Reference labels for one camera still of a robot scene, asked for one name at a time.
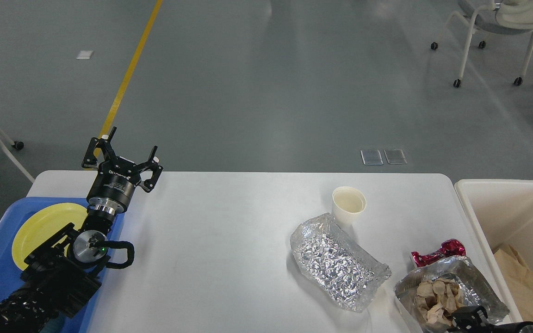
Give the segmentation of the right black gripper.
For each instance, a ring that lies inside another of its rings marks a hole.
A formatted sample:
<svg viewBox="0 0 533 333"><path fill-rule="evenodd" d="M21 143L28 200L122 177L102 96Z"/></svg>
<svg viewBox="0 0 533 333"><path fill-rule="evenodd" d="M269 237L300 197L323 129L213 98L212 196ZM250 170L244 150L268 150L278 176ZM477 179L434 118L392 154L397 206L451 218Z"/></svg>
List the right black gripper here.
<svg viewBox="0 0 533 333"><path fill-rule="evenodd" d="M502 333L502 329L489 323L487 311L480 305L458 308L452 319L453 327L447 333Z"/></svg>

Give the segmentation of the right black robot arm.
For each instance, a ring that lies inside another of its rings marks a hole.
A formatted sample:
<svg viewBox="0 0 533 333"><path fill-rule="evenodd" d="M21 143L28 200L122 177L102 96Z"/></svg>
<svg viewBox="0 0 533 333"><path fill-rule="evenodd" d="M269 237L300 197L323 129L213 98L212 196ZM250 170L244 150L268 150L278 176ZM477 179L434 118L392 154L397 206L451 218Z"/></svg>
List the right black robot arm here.
<svg viewBox="0 0 533 333"><path fill-rule="evenodd" d="M533 321L491 324L482 306L466 306L452 314L454 327L447 333L533 333Z"/></svg>

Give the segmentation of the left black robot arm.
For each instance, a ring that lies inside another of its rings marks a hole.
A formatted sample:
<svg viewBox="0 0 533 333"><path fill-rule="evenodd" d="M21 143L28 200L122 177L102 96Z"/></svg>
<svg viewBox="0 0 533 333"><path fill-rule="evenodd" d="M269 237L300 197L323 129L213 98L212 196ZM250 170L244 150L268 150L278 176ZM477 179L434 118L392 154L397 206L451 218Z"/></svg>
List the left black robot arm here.
<svg viewBox="0 0 533 333"><path fill-rule="evenodd" d="M112 148L115 132L113 127L93 137L83 157L82 168L97 175L82 226L66 223L25 257L23 285L0 302L0 333L38 333L59 315L76 316L101 287L103 269L125 269L135 260L132 243L110 240L108 234L136 187L151 192L163 168L157 146L140 164L118 156Z"/></svg>

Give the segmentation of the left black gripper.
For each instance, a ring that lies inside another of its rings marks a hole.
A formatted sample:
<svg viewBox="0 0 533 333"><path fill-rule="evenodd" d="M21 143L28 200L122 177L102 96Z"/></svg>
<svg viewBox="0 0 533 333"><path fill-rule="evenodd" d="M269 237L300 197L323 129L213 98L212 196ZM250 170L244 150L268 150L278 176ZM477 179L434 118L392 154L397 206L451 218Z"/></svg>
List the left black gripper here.
<svg viewBox="0 0 533 333"><path fill-rule="evenodd" d="M163 167L156 157L157 146L150 152L148 160L133 167L131 173L120 173L116 170L129 168L129 161L116 155L112 148L112 138L117 127L112 127L107 135L91 138L81 162L84 169L97 169L97 175L87 194L89 206L110 207L116 213L128 210L136 186L144 192L151 192L161 176ZM151 172L151 176L142 179L142 173Z"/></svg>

